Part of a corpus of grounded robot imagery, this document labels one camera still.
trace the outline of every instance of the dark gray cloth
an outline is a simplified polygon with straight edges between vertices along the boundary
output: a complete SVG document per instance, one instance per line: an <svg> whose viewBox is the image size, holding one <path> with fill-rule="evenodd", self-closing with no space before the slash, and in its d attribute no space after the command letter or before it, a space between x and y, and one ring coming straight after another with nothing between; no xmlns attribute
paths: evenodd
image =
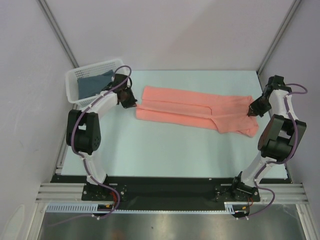
<svg viewBox="0 0 320 240"><path fill-rule="evenodd" d="M79 100L93 97L112 82L114 71L110 70L98 76L78 78Z"/></svg>

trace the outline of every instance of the white table surface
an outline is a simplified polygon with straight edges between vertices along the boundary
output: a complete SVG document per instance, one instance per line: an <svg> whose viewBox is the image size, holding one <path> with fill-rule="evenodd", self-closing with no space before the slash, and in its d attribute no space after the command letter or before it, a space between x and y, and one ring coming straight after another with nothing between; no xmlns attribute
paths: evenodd
<svg viewBox="0 0 320 240"><path fill-rule="evenodd" d="M219 95L261 93L255 71L133 71L132 91L138 102L145 86ZM112 108L101 120L101 145L96 154L109 176L233 178L258 153L257 144L270 117L257 118L259 131L250 138L217 131L136 119L136 109ZM67 149L62 175L86 175L82 161ZM286 179L283 165L266 178Z"/></svg>

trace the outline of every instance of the white plastic basket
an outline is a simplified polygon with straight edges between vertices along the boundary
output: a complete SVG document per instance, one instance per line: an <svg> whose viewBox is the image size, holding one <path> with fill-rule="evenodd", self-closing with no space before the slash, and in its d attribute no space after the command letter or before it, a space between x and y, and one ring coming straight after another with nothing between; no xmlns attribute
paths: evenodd
<svg viewBox="0 0 320 240"><path fill-rule="evenodd" d="M77 104L81 108L89 105L98 96L87 97L79 99L78 79L97 76L104 74L110 70L115 71L118 67L124 65L120 59L103 61L94 63L88 66L82 66L68 71L65 75L65 89L68 101L72 104ZM123 67L117 72L119 74L129 74L129 69Z"/></svg>

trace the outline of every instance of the white wall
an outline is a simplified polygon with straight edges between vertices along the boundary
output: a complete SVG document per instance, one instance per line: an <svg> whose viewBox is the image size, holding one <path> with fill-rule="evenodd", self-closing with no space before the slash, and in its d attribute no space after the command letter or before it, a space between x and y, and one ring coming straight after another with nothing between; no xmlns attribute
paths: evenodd
<svg viewBox="0 0 320 240"><path fill-rule="evenodd" d="M0 233L20 204L25 231L39 185L53 171L71 68L35 0L0 2Z"/></svg>
<svg viewBox="0 0 320 240"><path fill-rule="evenodd" d="M47 0L84 66L257 70L293 0Z"/></svg>
<svg viewBox="0 0 320 240"><path fill-rule="evenodd" d="M302 182L320 227L320 1L305 0L272 55L261 79L284 76L285 83L308 88L308 95L292 98L296 115L307 130L289 162L295 182Z"/></svg>

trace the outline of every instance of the pink cloth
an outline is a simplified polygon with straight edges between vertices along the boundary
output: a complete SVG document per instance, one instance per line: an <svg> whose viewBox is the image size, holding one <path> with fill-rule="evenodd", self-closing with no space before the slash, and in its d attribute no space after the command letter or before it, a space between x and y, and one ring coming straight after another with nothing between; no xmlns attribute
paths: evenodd
<svg viewBox="0 0 320 240"><path fill-rule="evenodd" d="M136 117L253 137L259 126L255 117L247 116L252 102L252 96L222 96L146 86Z"/></svg>

